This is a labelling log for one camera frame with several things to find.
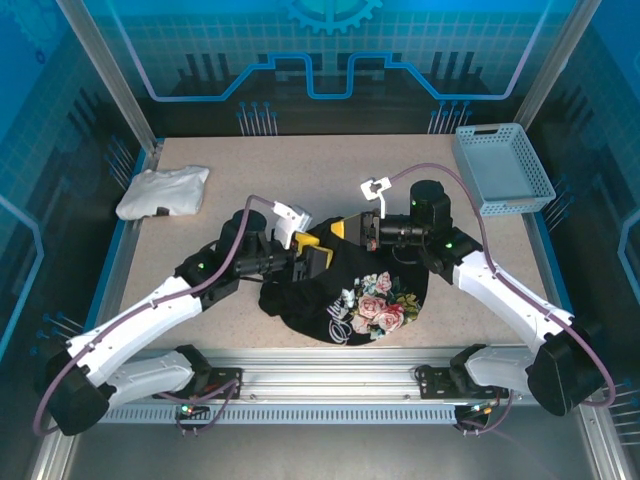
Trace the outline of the grey perforated plastic basket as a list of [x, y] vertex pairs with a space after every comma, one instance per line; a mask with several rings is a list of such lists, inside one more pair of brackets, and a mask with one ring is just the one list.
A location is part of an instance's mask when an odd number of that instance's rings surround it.
[[452, 151], [460, 177], [484, 217], [536, 213], [556, 198], [518, 123], [459, 126]]

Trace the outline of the aluminium frame post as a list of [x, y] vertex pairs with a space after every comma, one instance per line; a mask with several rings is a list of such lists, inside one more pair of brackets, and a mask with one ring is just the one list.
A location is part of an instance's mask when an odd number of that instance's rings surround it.
[[157, 148], [156, 137], [83, 0], [55, 2], [140, 146], [147, 154], [153, 154]]
[[524, 130], [531, 127], [601, 2], [602, 0], [576, 0], [556, 42], [514, 117], [514, 122], [520, 124]]

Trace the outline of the folded white t-shirt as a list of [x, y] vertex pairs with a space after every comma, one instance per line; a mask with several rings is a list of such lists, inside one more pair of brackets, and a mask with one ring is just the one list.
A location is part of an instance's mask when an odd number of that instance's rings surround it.
[[132, 179], [115, 213], [124, 221], [195, 215], [200, 211], [209, 174], [209, 168], [193, 165], [144, 170]]

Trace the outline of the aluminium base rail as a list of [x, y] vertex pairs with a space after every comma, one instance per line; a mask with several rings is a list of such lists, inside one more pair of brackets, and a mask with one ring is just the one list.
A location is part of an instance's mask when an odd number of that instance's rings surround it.
[[258, 404], [400, 404], [420, 401], [413, 371], [447, 367], [458, 348], [210, 349], [215, 367], [242, 370], [239, 400]]

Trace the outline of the black t-shirt with floral print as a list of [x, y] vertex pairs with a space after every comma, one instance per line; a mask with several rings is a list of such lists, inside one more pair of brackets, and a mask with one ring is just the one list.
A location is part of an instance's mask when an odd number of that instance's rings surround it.
[[260, 290], [259, 307], [313, 339], [359, 346], [383, 339], [418, 319], [429, 272], [400, 262], [390, 249], [368, 252], [340, 239], [329, 218], [309, 230], [333, 252], [330, 267], [301, 281], [274, 276]]

